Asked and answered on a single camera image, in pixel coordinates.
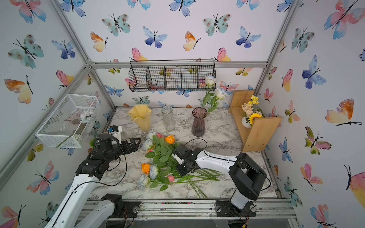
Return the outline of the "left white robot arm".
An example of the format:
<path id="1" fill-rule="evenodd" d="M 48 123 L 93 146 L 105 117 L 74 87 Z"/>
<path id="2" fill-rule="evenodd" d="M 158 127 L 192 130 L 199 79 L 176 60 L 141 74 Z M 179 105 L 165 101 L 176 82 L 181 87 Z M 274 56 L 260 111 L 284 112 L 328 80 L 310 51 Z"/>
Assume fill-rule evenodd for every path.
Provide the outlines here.
<path id="1" fill-rule="evenodd" d="M 82 221 L 79 215 L 95 186 L 101 184 L 110 163 L 122 156 L 138 151 L 139 138 L 119 141 L 110 134 L 100 134 L 94 140 L 94 149 L 79 165 L 71 187 L 62 203 L 46 224 L 47 228 L 101 228 L 109 217 L 127 216 L 122 196 L 106 194 L 98 205 Z"/>

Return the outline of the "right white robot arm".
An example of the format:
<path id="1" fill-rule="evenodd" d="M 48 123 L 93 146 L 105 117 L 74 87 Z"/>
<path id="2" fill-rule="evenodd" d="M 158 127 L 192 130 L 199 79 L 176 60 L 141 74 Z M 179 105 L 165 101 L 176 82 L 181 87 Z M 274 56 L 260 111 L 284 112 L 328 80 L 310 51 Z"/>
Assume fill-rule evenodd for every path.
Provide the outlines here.
<path id="1" fill-rule="evenodd" d="M 204 149 L 188 149 L 181 144 L 173 152 L 178 161 L 177 170 L 181 176 L 194 171 L 210 170 L 227 174 L 231 177 L 237 190 L 230 200 L 218 200 L 215 203 L 218 217 L 250 217 L 256 216 L 254 201 L 264 190 L 264 182 L 268 180 L 266 172 L 246 153 L 238 156 L 212 154 Z"/>

